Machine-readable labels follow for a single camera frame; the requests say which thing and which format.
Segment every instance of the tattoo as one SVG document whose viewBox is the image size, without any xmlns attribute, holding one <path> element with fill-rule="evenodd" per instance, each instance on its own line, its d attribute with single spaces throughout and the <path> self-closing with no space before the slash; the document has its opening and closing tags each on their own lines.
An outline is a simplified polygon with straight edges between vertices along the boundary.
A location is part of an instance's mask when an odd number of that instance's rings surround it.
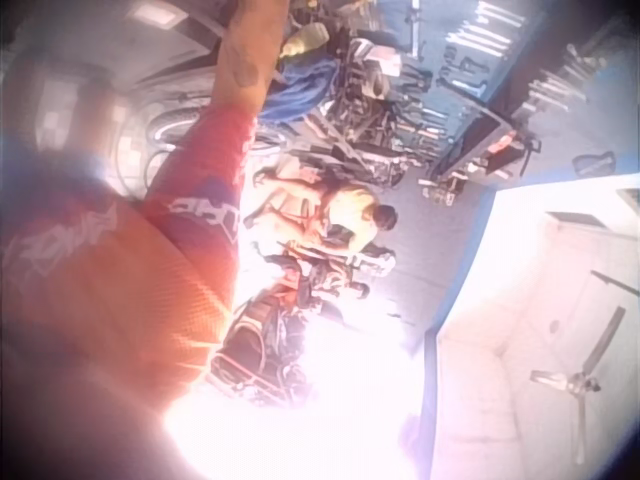
<svg viewBox="0 0 640 480">
<path fill-rule="evenodd" d="M 244 48 L 234 45 L 229 39 L 224 42 L 224 49 L 236 84 L 240 88 L 255 86 L 258 83 L 258 68 L 251 62 Z"/>
</svg>

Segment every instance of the hanging tools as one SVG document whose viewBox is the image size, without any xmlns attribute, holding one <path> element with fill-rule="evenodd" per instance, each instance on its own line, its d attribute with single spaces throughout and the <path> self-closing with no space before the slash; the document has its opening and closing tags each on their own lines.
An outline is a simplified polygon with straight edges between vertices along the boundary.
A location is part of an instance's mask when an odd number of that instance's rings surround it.
<svg viewBox="0 0 640 480">
<path fill-rule="evenodd" d="M 569 111 L 569 107 L 567 105 L 562 103 L 560 100 L 556 100 L 555 98 L 552 98 L 552 97 L 550 97 L 548 95 L 545 95 L 544 93 L 538 92 L 536 90 L 529 90 L 529 96 L 533 97 L 533 98 L 537 98 L 539 100 L 543 100 L 543 101 L 549 103 L 550 105 L 554 105 L 554 106 L 556 106 L 558 108 L 561 108 L 565 112 Z"/>
<path fill-rule="evenodd" d="M 452 71 L 465 75 L 475 75 L 477 73 L 488 75 L 491 70 L 486 65 L 478 63 L 470 57 L 464 57 L 462 60 L 460 60 L 459 65 L 447 64 L 442 67 L 440 69 L 440 76 L 446 77 Z"/>
<path fill-rule="evenodd" d="M 509 48 L 509 46 L 504 43 L 488 40 L 484 37 L 481 37 L 479 35 L 474 35 L 473 33 L 467 33 L 463 30 L 458 30 L 454 35 L 460 38 L 463 38 L 465 40 L 469 40 L 471 42 L 476 42 L 481 45 L 486 45 L 487 47 L 490 47 L 490 48 L 495 48 L 496 50 L 506 50 L 507 48 Z"/>
<path fill-rule="evenodd" d="M 513 18 L 514 20 L 517 20 L 517 21 L 519 21 L 521 23 L 524 23 L 524 21 L 526 20 L 526 18 L 524 18 L 524 17 L 522 17 L 520 15 L 516 15 L 515 13 L 510 12 L 509 10 L 507 10 L 505 8 L 498 7 L 498 6 L 493 5 L 491 3 L 488 3 L 488 2 L 482 2 L 482 1 L 478 2 L 478 8 L 481 9 L 481 10 L 495 11 L 497 13 L 501 13 L 503 15 L 507 15 L 507 16 L 509 16 L 509 17 Z"/>
<path fill-rule="evenodd" d="M 483 101 L 481 101 L 478 98 L 474 97 L 472 94 L 470 94 L 469 92 L 465 91 L 464 89 L 449 83 L 444 78 L 437 79 L 436 80 L 436 85 L 438 87 L 443 87 L 444 89 L 449 90 L 451 93 L 453 93 L 458 98 L 460 98 L 463 102 L 465 102 L 466 104 L 468 104 L 471 107 L 475 108 L 479 112 L 485 114 L 486 116 L 493 118 L 500 125 L 505 126 L 505 127 L 509 128 L 510 130 L 517 130 L 517 128 L 513 125 L 511 120 L 503 117 L 502 115 L 500 115 L 497 112 L 494 112 L 489 107 L 487 107 L 487 105 Z"/>
<path fill-rule="evenodd" d="M 478 2 L 476 14 L 499 20 L 516 28 L 520 28 L 526 20 L 520 15 L 516 15 L 515 13 L 511 13 L 509 10 L 496 7 L 495 5 L 491 5 L 487 2 Z"/>
<path fill-rule="evenodd" d="M 462 28 L 469 30 L 470 32 L 473 32 L 473 33 L 484 35 L 485 37 L 492 38 L 493 40 L 497 40 L 498 42 L 511 44 L 511 40 L 508 39 L 507 37 L 503 37 L 502 35 L 493 33 L 491 30 L 487 30 L 486 28 L 478 27 L 477 25 L 472 25 L 466 20 L 462 22 Z"/>
<path fill-rule="evenodd" d="M 478 50 L 480 52 L 484 52 L 484 53 L 488 53 L 489 55 L 493 55 L 494 57 L 502 58 L 504 56 L 504 52 L 500 52 L 498 50 L 486 47 L 486 46 L 481 45 L 479 43 L 466 40 L 464 38 L 461 38 L 459 35 L 456 35 L 455 33 L 450 33 L 447 36 L 446 40 L 449 43 L 455 43 L 457 45 L 462 45 L 463 47 L 473 48 L 473 49 Z"/>
<path fill-rule="evenodd" d="M 551 79 L 547 80 L 546 82 L 541 82 L 540 80 L 534 80 L 529 84 L 529 86 L 538 91 L 547 90 L 549 92 L 552 92 L 553 94 L 559 94 L 563 97 L 573 96 L 573 97 L 579 98 L 584 102 L 587 101 L 587 96 L 584 93 L 573 88 L 567 88 L 563 84 L 557 84 Z"/>
</svg>

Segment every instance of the wrench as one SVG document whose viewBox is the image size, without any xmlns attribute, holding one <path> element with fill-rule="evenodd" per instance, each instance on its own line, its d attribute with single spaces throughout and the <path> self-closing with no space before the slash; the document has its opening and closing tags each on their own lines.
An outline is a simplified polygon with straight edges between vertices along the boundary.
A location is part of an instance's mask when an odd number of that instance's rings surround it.
<svg viewBox="0 0 640 480">
<path fill-rule="evenodd" d="M 446 40 L 449 43 L 456 43 L 458 45 L 462 45 L 463 47 L 473 48 L 475 50 L 488 53 L 489 55 L 493 55 L 494 57 L 502 58 L 504 56 L 504 52 L 499 52 L 497 50 L 493 50 L 492 48 L 487 48 L 483 45 L 478 45 L 477 43 L 464 40 L 463 38 L 457 37 L 455 34 L 450 34 Z"/>
<path fill-rule="evenodd" d="M 551 98 L 545 95 L 544 93 L 540 93 L 535 90 L 529 90 L 529 96 L 533 98 L 537 98 L 539 100 L 543 100 L 551 105 L 555 105 L 556 107 L 563 109 L 565 112 L 569 111 L 569 107 L 567 105 L 565 105 L 559 100 L 556 100 L 555 98 Z"/>
<path fill-rule="evenodd" d="M 427 115 L 431 115 L 433 117 L 441 118 L 444 121 L 447 121 L 447 119 L 449 118 L 449 114 L 448 113 L 439 112 L 437 110 L 432 110 L 432 109 L 427 108 L 427 107 L 425 107 L 423 105 L 417 105 L 416 108 L 418 110 L 420 110 L 422 113 L 426 113 Z"/>
<path fill-rule="evenodd" d="M 510 12 L 509 10 L 498 7 L 496 5 L 492 5 L 491 3 L 488 3 L 488 2 L 478 2 L 478 8 L 481 8 L 483 10 L 495 10 L 496 12 L 502 13 L 503 15 L 513 17 L 514 20 L 518 20 L 520 22 L 524 22 L 526 20 L 525 17 L 516 15 L 515 13 Z"/>
<path fill-rule="evenodd" d="M 488 47 L 496 48 L 498 50 L 506 50 L 508 47 L 502 43 L 493 42 L 491 40 L 487 40 L 484 37 L 480 37 L 478 35 L 474 35 L 473 33 L 467 33 L 464 30 L 458 30 L 454 35 L 459 36 L 460 38 L 465 38 L 467 40 L 471 40 L 472 42 L 480 43 L 482 45 L 486 45 Z"/>
<path fill-rule="evenodd" d="M 466 20 L 462 22 L 462 28 L 466 28 L 467 30 L 478 33 L 480 35 L 484 35 L 489 38 L 493 38 L 502 43 L 511 43 L 507 37 L 503 37 L 502 35 L 498 35 L 497 33 L 493 33 L 491 30 L 487 30 L 486 28 L 478 27 L 477 25 L 471 25 Z"/>
<path fill-rule="evenodd" d="M 505 16 L 499 15 L 491 11 L 483 10 L 481 7 L 478 7 L 478 9 L 476 10 L 476 13 L 478 15 L 484 15 L 485 17 L 495 18 L 496 20 L 500 20 L 516 28 L 520 28 L 522 26 L 522 22 L 519 22 L 517 20 L 512 20 L 511 18 L 507 18 Z"/>
<path fill-rule="evenodd" d="M 540 70 L 540 72 L 542 72 L 544 75 L 547 76 L 548 81 L 551 81 L 556 85 L 562 85 L 565 88 L 574 91 L 575 93 L 578 93 L 578 94 L 581 93 L 580 90 L 578 90 L 571 82 L 568 82 L 564 78 L 554 75 L 553 73 L 548 72 L 547 70 Z"/>
<path fill-rule="evenodd" d="M 587 96 L 579 91 L 576 91 L 572 88 L 566 88 L 564 85 L 557 85 L 550 82 L 541 82 L 539 80 L 534 80 L 529 84 L 530 87 L 540 90 L 541 88 L 548 90 L 553 93 L 559 93 L 560 95 L 572 95 L 574 97 L 579 98 L 580 100 L 587 101 Z"/>
<path fill-rule="evenodd" d="M 576 77 L 578 80 L 580 80 L 581 82 L 586 82 L 587 80 L 589 80 L 589 77 L 582 74 L 581 72 L 579 72 L 577 69 L 574 69 L 572 67 L 570 67 L 569 65 L 564 65 L 563 68 L 569 72 L 571 75 L 573 75 L 574 77 Z"/>
<path fill-rule="evenodd" d="M 484 91 L 487 89 L 487 82 L 482 81 L 477 85 L 462 82 L 460 80 L 451 80 L 451 84 L 456 87 L 464 88 L 465 90 L 473 93 L 476 97 L 481 97 Z"/>
</svg>

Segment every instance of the motorcycle wheel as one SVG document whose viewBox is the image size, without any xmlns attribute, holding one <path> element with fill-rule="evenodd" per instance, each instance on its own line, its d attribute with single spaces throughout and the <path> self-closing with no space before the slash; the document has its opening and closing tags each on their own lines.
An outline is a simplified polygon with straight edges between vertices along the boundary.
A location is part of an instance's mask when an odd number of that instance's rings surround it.
<svg viewBox="0 0 640 480">
<path fill-rule="evenodd" d="M 175 150 L 205 108 L 187 107 L 161 113 L 147 125 L 147 139 L 159 149 Z M 251 152 L 260 156 L 286 152 L 291 148 L 291 142 L 291 134 L 283 128 L 261 124 Z"/>
</svg>

